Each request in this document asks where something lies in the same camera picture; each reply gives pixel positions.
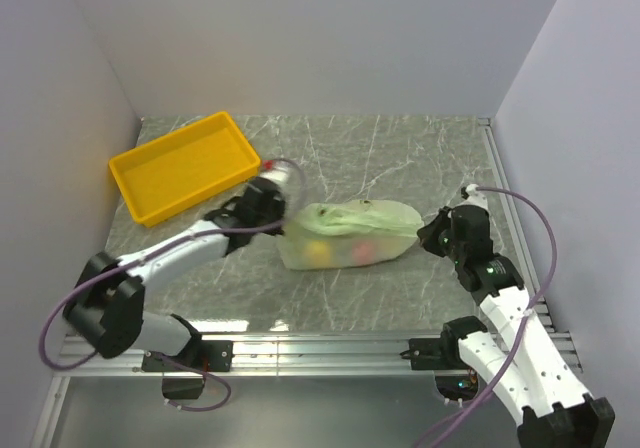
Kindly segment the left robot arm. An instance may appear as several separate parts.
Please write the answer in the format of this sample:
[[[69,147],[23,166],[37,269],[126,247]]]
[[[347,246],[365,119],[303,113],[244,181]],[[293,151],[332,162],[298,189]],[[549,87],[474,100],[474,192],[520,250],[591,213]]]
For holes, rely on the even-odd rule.
[[[201,358],[200,333],[178,315],[146,311],[145,297],[247,246],[258,234],[280,234],[287,179],[286,173],[270,170],[171,238],[119,258],[95,255],[78,281],[76,297],[66,302],[63,318],[104,359],[137,348],[166,356],[177,369],[193,368]]]

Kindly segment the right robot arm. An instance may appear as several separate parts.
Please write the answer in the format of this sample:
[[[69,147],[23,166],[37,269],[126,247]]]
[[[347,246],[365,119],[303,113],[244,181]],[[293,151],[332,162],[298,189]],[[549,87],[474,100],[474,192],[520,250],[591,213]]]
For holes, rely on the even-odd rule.
[[[432,446],[441,446],[489,396],[511,415],[522,447],[605,446],[614,409],[572,372],[535,312],[519,272],[494,252],[487,208],[470,203],[444,207],[418,237],[427,252],[453,261],[460,284],[501,338],[493,341],[475,317],[444,329],[444,362],[467,365],[486,387],[466,408],[441,421],[444,430]]]

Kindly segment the green plastic bag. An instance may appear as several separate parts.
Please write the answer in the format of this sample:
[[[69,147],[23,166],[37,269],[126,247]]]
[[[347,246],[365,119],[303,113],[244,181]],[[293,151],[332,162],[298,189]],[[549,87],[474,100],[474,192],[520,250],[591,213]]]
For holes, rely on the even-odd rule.
[[[417,240],[423,226],[413,207],[391,200],[352,200],[345,203],[312,203],[301,209],[284,226],[277,248],[284,266],[290,270],[344,269],[355,266],[352,246],[372,241],[377,248],[376,262],[396,259]],[[309,265],[305,246],[312,240],[331,246],[332,260],[326,268]]]

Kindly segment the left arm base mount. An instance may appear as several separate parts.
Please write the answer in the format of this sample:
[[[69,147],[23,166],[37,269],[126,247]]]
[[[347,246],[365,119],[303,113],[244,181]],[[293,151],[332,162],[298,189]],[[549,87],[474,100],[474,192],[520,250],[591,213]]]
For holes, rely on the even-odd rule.
[[[203,411],[208,403],[219,408],[230,399],[231,387],[221,375],[231,370],[232,358],[231,341],[200,340],[174,356],[147,351],[141,371],[162,376],[161,392],[168,404]]]

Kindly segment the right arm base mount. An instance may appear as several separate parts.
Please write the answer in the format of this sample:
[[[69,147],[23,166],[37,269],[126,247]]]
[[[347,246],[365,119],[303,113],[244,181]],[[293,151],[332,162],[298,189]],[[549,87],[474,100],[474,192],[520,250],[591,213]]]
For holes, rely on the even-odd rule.
[[[399,353],[412,371],[434,374],[435,394],[445,404],[464,405],[478,394],[475,372],[450,353],[448,345],[436,338],[411,338],[408,348]]]

